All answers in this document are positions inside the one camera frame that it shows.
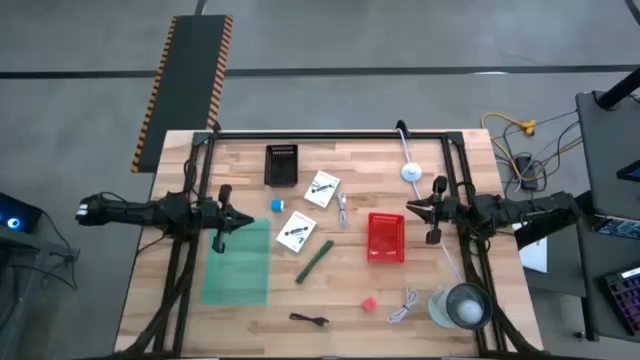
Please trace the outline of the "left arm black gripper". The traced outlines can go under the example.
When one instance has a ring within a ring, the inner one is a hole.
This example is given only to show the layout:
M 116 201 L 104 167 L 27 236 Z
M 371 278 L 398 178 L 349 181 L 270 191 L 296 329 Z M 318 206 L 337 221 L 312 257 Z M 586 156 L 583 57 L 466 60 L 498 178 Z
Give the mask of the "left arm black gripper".
M 232 187 L 224 184 L 220 188 L 217 201 L 211 197 L 204 198 L 201 201 L 201 227 L 217 231 L 212 249 L 220 254 L 225 251 L 224 234 L 231 233 L 254 222 L 252 216 L 235 209 L 231 209 L 229 214 L 231 191 Z

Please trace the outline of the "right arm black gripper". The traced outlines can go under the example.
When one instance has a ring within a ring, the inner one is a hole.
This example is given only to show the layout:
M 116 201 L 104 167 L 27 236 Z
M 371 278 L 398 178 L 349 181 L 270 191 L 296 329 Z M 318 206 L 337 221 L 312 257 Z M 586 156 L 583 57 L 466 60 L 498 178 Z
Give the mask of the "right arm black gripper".
M 406 203 L 407 207 L 431 207 L 430 211 L 423 208 L 413 209 L 413 212 L 426 224 L 432 225 L 426 235 L 427 244 L 439 244 L 441 241 L 440 222 L 454 220 L 457 216 L 459 199 L 445 196 L 447 187 L 448 179 L 445 176 L 438 176 L 433 181 L 432 195 L 429 198 L 411 200 Z

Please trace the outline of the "white acer box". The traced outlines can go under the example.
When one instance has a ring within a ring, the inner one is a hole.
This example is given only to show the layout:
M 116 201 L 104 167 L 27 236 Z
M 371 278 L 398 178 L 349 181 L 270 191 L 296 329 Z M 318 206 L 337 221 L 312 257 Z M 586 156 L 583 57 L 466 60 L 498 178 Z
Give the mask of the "white acer box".
M 339 178 L 319 170 L 307 189 L 304 199 L 322 208 L 326 208 L 339 184 Z
M 316 222 L 299 211 L 294 211 L 276 237 L 276 242 L 299 253 L 306 243 Z

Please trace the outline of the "teal translucent plastic bin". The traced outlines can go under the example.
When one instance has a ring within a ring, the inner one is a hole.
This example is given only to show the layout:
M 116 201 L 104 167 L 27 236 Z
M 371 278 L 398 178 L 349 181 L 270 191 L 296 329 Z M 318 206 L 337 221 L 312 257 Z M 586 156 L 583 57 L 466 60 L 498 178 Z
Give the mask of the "teal translucent plastic bin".
M 271 222 L 257 218 L 222 236 L 225 251 L 210 249 L 202 302 L 214 306 L 261 306 L 268 303 Z

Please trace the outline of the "white round disc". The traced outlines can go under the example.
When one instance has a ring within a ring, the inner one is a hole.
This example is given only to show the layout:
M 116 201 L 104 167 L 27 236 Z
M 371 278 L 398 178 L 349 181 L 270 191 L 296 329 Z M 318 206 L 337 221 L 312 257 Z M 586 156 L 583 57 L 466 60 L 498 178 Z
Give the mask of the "white round disc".
M 401 177 L 409 183 L 416 183 L 423 175 L 421 167 L 415 162 L 406 163 L 401 168 Z

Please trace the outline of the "red slotted plastic basket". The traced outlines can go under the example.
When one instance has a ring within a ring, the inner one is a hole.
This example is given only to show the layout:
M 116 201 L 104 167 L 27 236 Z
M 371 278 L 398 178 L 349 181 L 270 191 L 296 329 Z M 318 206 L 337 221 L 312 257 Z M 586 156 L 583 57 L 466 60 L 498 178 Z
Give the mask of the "red slotted plastic basket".
M 367 260 L 370 263 L 403 263 L 405 219 L 402 215 L 370 213 L 367 231 Z

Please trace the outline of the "black slotted plastic basket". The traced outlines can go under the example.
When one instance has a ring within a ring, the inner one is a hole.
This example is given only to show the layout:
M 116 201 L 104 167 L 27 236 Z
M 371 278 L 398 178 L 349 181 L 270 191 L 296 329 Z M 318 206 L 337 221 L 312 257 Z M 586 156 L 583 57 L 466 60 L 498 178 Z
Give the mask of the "black slotted plastic basket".
M 267 145 L 264 184 L 271 187 L 293 187 L 298 183 L 298 145 Z

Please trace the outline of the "black power adapter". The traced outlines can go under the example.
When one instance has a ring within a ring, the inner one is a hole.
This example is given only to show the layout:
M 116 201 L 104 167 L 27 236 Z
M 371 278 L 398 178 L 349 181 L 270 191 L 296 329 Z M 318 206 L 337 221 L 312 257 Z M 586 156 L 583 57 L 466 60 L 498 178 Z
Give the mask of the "black power adapter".
M 515 158 L 516 168 L 519 171 L 520 187 L 524 190 L 533 191 L 538 187 L 534 165 L 531 155 L 518 155 Z

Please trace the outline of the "glass bowl with ball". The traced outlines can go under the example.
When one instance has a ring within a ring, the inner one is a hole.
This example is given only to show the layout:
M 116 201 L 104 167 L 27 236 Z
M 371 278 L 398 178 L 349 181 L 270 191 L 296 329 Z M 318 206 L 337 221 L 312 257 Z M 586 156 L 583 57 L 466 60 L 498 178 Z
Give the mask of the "glass bowl with ball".
M 482 329 L 491 319 L 492 301 L 488 293 L 472 283 L 460 283 L 435 292 L 428 301 L 431 319 L 447 329 Z

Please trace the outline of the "white paper sheet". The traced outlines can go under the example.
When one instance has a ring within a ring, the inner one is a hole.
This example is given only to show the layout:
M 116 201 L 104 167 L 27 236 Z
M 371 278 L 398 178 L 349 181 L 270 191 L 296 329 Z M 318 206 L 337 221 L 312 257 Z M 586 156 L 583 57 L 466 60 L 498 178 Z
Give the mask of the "white paper sheet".
M 539 273 L 547 273 L 547 244 L 547 238 L 542 238 L 520 249 L 519 256 L 523 267 Z

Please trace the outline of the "dark grey desk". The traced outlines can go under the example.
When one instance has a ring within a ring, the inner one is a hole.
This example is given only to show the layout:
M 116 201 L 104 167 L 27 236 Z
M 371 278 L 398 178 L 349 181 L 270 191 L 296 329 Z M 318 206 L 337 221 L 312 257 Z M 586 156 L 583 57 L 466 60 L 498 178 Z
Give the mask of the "dark grey desk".
M 597 92 L 576 96 L 590 189 L 584 193 L 586 217 L 577 224 L 587 297 L 583 300 L 585 332 L 640 343 L 614 313 L 601 278 L 640 266 L 640 240 L 604 235 L 593 229 L 596 217 L 640 220 L 640 182 L 620 180 L 616 172 L 640 160 L 640 102 L 627 97 L 604 110 Z

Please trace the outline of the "purple backlit keyboard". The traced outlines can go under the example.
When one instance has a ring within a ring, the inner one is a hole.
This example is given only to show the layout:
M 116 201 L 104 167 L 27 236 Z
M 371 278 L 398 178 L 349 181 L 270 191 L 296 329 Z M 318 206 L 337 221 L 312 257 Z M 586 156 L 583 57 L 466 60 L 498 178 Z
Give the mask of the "purple backlit keyboard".
M 640 336 L 640 266 L 604 275 L 600 282 L 625 331 Z

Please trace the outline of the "black computer with blue light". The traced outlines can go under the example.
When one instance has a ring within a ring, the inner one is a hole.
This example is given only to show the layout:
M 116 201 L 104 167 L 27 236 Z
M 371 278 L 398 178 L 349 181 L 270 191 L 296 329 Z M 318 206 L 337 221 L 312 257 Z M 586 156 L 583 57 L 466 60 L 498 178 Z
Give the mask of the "black computer with blue light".
M 0 226 L 33 234 L 43 211 L 0 192 Z

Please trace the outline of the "dark grey stand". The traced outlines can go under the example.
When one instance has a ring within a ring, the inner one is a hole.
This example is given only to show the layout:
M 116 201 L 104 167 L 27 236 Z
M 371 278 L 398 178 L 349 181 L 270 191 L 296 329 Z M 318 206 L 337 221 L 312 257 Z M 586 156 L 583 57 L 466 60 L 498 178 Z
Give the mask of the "dark grey stand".
M 75 262 L 79 250 L 0 227 L 0 360 L 12 360 L 51 257 Z

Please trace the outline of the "black pole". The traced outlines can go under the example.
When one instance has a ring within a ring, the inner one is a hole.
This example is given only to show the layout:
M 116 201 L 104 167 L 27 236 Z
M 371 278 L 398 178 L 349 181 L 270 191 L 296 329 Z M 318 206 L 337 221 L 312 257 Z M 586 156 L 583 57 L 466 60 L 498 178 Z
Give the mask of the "black pole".
M 598 106 L 604 110 L 614 108 L 620 101 L 640 88 L 640 67 L 596 98 Z

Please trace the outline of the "black aluminium table frame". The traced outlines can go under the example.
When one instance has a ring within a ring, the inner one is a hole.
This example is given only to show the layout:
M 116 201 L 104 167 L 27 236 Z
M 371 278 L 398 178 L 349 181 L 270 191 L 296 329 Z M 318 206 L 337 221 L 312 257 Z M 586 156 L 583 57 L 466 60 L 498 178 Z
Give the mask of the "black aluminium table frame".
M 264 184 L 267 145 L 298 145 L 298 183 Z M 462 274 L 458 234 L 442 227 L 440 246 L 425 242 L 426 226 L 406 209 L 415 192 L 400 176 L 406 157 L 423 169 L 419 194 L 429 195 L 433 179 L 445 175 L 453 188 L 472 181 L 481 193 L 496 193 L 500 179 L 488 133 L 414 131 L 402 142 L 393 130 L 347 132 L 224 132 L 213 148 L 209 191 L 232 186 L 231 204 L 266 218 L 278 233 L 294 211 L 316 222 L 299 253 L 273 244 L 268 303 L 214 306 L 202 302 L 209 238 L 202 235 L 182 343 L 185 357 L 439 357 L 474 356 L 478 335 L 435 324 L 425 308 L 390 324 L 407 289 L 422 300 Z M 326 208 L 304 199 L 321 170 L 340 179 Z M 271 202 L 284 201 L 283 212 Z M 370 263 L 370 213 L 405 219 L 405 261 Z M 377 300 L 365 312 L 362 302 Z

